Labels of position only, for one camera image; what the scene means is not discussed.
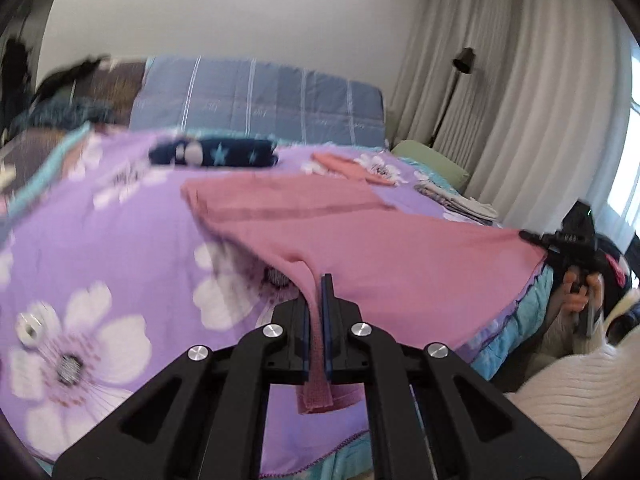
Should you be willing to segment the person's right hand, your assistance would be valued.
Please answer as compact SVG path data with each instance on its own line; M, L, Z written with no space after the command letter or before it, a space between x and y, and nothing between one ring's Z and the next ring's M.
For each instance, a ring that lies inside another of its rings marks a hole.
M579 313L588 306L599 310L603 297L604 279L600 273L583 276L576 266L566 271L561 286L561 309L565 313Z

